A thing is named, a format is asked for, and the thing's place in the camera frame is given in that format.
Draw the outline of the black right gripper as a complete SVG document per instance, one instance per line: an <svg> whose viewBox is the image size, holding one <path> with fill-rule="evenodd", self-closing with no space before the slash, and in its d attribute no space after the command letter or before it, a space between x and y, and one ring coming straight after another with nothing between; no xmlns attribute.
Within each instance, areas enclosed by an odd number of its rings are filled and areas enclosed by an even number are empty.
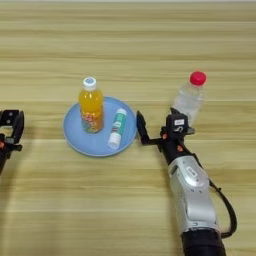
<svg viewBox="0 0 256 256"><path fill-rule="evenodd" d="M170 112L171 115L181 114L177 109L173 107L170 108ZM191 152L186 148L184 144L184 138L187 135L194 134L194 128L189 127L183 132L180 132L163 126L160 131L160 137L151 139L147 133L145 119L140 111L138 111L136 114L136 125L140 135L141 143L143 145L156 145L158 150L164 155L167 164L170 164L176 158L191 155Z"/></svg>

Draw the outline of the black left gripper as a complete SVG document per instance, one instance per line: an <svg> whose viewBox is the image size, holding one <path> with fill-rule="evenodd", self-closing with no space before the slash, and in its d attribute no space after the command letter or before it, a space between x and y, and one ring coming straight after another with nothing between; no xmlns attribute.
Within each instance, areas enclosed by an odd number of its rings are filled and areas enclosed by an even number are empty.
<svg viewBox="0 0 256 256"><path fill-rule="evenodd" d="M24 112L19 111L12 125L12 138L0 133L0 174L2 173L6 161L11 157L13 151L21 151L22 145L17 144L24 130Z"/></svg>

